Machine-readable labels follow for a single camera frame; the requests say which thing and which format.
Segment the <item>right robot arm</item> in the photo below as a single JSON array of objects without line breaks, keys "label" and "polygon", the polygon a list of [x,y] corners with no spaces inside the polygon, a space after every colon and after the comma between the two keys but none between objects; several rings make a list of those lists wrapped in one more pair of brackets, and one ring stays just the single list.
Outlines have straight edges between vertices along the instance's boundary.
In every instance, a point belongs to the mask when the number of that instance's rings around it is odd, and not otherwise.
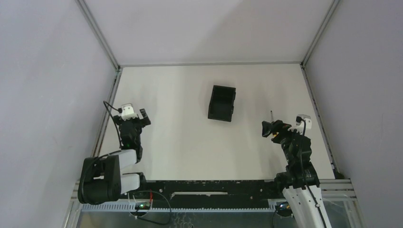
[{"label": "right robot arm", "polygon": [[300,228],[330,228],[320,180],[310,160],[311,140],[306,131],[311,127],[307,115],[298,115],[295,125],[282,120],[262,122],[262,137],[271,136],[271,141],[281,146],[287,161],[285,171],[276,174],[274,179],[275,193],[285,198],[275,214],[292,216]]}]

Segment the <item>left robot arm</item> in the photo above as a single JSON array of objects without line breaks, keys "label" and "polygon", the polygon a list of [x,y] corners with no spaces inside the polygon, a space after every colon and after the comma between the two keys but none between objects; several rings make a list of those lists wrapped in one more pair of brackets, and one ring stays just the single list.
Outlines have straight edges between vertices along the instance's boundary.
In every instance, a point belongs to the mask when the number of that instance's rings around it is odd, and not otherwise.
[{"label": "left robot arm", "polygon": [[143,198],[148,193],[149,186],[141,181],[141,173],[122,174],[121,170],[141,161],[141,134],[151,120],[145,109],[140,109],[137,114],[131,106],[124,106],[120,115],[113,116],[113,123],[119,150],[84,159],[77,191],[82,204],[99,205],[117,201],[128,191],[137,198]]}]

